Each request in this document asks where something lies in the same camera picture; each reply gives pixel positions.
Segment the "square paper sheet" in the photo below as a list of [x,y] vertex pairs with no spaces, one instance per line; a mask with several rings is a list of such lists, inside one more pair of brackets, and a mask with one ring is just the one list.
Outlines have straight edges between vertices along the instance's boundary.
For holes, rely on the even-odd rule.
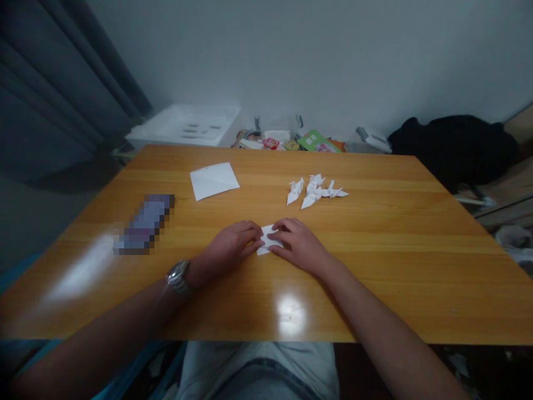
[[240,188],[229,163],[215,164],[190,173],[196,201],[231,189]]
[[274,240],[269,239],[269,238],[267,237],[267,235],[268,235],[269,233],[277,232],[277,231],[273,231],[273,230],[272,230],[272,227],[273,227],[273,226],[274,226],[274,225],[272,224],[272,225],[268,225],[268,226],[265,226],[265,227],[262,227],[262,228],[261,228],[261,230],[263,231],[263,236],[261,236],[261,240],[262,240],[263,242],[265,242],[265,244],[264,244],[263,246],[259,247],[259,249],[257,250],[257,255],[258,255],[258,256],[261,256],[261,255],[263,255],[263,254],[270,253],[270,250],[268,250],[268,248],[269,248],[270,246],[275,245],[275,244],[277,244],[279,247],[283,247],[283,243],[281,243],[280,241],[274,241]]

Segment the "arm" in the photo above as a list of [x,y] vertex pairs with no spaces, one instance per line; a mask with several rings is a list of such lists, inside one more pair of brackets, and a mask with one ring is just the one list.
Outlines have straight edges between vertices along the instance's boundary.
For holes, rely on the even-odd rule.
[[[190,261],[185,281],[199,289],[234,268],[263,245],[261,235],[261,228],[251,221],[223,229]],[[24,399],[92,398],[184,302],[165,279],[155,282],[90,322],[16,378],[14,394]]]
[[271,246],[273,253],[321,279],[348,317],[359,340],[397,399],[468,399],[431,349],[400,317],[375,297],[333,257],[301,221],[282,219],[272,239],[290,249]]

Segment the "green package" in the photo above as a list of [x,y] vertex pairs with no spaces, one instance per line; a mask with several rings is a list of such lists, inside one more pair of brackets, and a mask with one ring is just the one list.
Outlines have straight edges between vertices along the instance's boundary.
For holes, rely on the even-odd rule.
[[301,137],[301,139],[298,140],[298,143],[300,143],[308,151],[342,153],[341,150],[336,148],[329,140],[315,130],[306,133],[303,137]]

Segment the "person's left hand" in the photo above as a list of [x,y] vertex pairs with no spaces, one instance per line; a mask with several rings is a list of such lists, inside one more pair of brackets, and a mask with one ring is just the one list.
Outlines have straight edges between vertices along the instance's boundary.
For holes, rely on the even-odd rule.
[[236,267],[265,243],[261,227],[252,221],[241,221],[222,229],[202,254],[190,261],[184,279],[193,289]]

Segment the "wooden table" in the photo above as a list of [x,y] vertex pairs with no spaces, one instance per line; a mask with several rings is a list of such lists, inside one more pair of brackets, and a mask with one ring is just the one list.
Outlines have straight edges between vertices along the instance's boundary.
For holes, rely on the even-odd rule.
[[[196,202],[189,172],[229,161],[241,188]],[[288,183],[349,196],[286,206]],[[145,194],[176,204],[148,256],[114,256]],[[298,217],[428,343],[533,344],[533,284],[415,157],[147,146],[2,297],[4,338],[65,338],[199,253],[223,227]],[[355,340],[312,276],[251,256],[192,298],[171,339]]]

